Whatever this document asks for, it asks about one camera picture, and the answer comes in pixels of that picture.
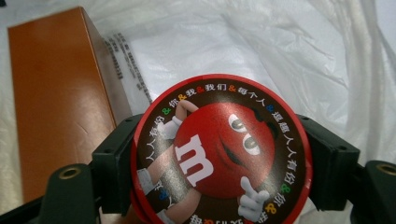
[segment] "round red lid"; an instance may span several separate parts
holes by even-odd
[[[153,223],[292,223],[312,178],[304,128],[252,80],[214,74],[170,88],[133,139],[133,206]]]

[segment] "white glove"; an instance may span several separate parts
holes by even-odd
[[[175,224],[166,214],[165,210],[161,210],[161,212],[157,213],[157,217],[165,224]]]
[[[152,184],[148,169],[137,170],[137,177],[139,178],[139,183],[143,192],[145,195],[148,195],[148,193],[155,188],[155,185]]]
[[[269,199],[270,194],[267,190],[257,192],[251,187],[250,181],[245,176],[241,178],[241,187],[245,191],[245,194],[241,197],[238,215],[250,221],[257,222],[262,214],[262,206]]]
[[[180,119],[173,116],[172,120],[169,120],[167,123],[159,123],[157,125],[157,130],[164,139],[174,139],[181,122]]]

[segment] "cartoon hand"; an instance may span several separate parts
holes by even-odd
[[[247,177],[242,176],[241,187],[245,191],[240,200],[238,208],[238,215],[250,221],[257,222],[262,214],[262,206],[264,202],[270,197],[267,190],[257,192],[250,185]]]
[[[164,139],[174,139],[178,128],[181,125],[181,120],[176,116],[173,116],[167,123],[159,123],[157,126],[158,132],[163,136]]]

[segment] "cartoon eye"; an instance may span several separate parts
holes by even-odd
[[[244,123],[235,114],[231,114],[230,117],[228,117],[228,123],[230,124],[231,128],[239,133],[247,132],[247,128],[245,127]]]
[[[257,145],[256,140],[250,135],[250,133],[247,133],[247,135],[245,135],[243,144],[244,149],[248,154],[253,156],[260,154],[260,148]]]

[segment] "white m logo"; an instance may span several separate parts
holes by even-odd
[[[210,176],[213,173],[213,164],[206,158],[205,150],[202,147],[198,134],[193,136],[190,139],[190,142],[183,147],[175,147],[177,160],[180,161],[183,155],[192,150],[195,151],[195,155],[191,158],[188,158],[186,161],[181,162],[180,168],[183,171],[183,174],[186,175],[191,167],[198,164],[203,166],[201,170],[187,176],[187,179],[195,187],[198,181]]]

